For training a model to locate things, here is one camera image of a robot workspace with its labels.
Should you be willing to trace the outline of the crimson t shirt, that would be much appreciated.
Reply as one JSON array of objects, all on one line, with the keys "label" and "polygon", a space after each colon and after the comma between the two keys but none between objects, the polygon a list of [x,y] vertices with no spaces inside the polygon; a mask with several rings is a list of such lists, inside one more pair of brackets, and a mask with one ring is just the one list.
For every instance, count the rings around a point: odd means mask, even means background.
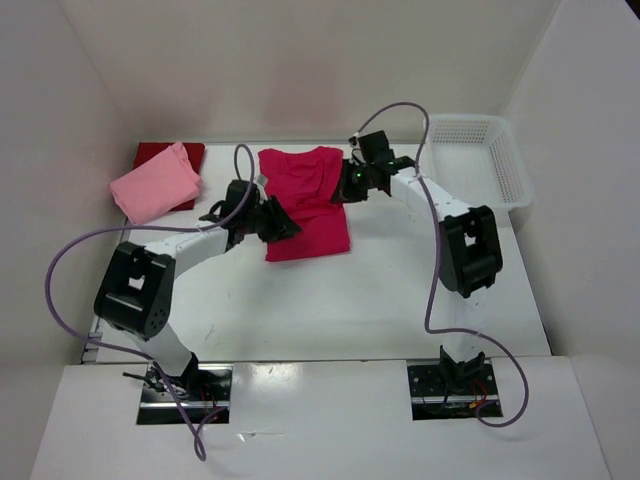
[{"label": "crimson t shirt", "polygon": [[300,226],[294,237],[267,246],[271,263],[303,260],[350,251],[351,239],[344,207],[330,201],[338,184],[343,151],[318,146],[290,153],[269,148],[258,153],[266,193],[280,202]]}]

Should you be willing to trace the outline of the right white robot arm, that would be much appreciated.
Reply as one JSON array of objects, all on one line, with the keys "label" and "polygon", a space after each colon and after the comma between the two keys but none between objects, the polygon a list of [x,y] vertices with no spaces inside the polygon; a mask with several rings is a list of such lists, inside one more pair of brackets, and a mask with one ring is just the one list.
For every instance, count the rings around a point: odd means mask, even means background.
[{"label": "right white robot arm", "polygon": [[473,207],[414,169],[404,156],[372,164],[344,160],[333,203],[357,203],[370,190],[385,192],[431,220],[436,234],[436,283],[450,293],[452,317],[440,327],[425,320],[427,330],[441,333],[439,382],[449,393],[460,393],[481,376],[485,354],[479,336],[485,326],[489,288],[502,270],[503,257],[495,215]]}]

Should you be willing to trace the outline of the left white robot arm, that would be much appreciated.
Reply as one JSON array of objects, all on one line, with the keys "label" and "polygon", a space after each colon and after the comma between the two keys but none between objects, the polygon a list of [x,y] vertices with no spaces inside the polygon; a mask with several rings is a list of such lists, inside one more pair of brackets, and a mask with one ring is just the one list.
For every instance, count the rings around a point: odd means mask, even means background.
[{"label": "left white robot arm", "polygon": [[220,200],[199,218],[194,233],[164,240],[120,243],[110,260],[94,300],[94,313],[112,328],[126,333],[141,353],[156,363],[158,381],[175,398],[189,399],[211,383],[199,371],[199,360],[169,324],[174,282],[186,271],[223,255],[255,234],[264,243],[288,240],[302,232],[276,197],[250,196],[238,210],[237,201]]}]

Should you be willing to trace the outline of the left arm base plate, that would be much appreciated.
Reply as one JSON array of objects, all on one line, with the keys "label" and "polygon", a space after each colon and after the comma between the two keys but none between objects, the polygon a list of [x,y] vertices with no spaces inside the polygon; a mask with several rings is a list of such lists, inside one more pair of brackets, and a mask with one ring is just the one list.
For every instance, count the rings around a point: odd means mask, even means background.
[{"label": "left arm base plate", "polygon": [[[204,365],[199,371],[194,390],[187,391],[175,385],[174,391],[189,420],[200,424],[228,424],[233,367],[231,365]],[[137,425],[178,425],[184,420],[164,385],[160,374],[150,366],[144,376],[130,374],[143,381],[137,414]]]}]

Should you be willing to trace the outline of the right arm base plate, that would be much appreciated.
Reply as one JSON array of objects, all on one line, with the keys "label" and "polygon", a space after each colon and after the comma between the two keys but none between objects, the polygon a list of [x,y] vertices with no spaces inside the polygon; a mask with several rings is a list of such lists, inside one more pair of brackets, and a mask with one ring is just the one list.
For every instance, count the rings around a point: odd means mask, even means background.
[{"label": "right arm base plate", "polygon": [[502,418],[494,370],[486,361],[473,379],[447,386],[438,363],[433,361],[407,364],[407,375],[414,421],[474,418]]}]

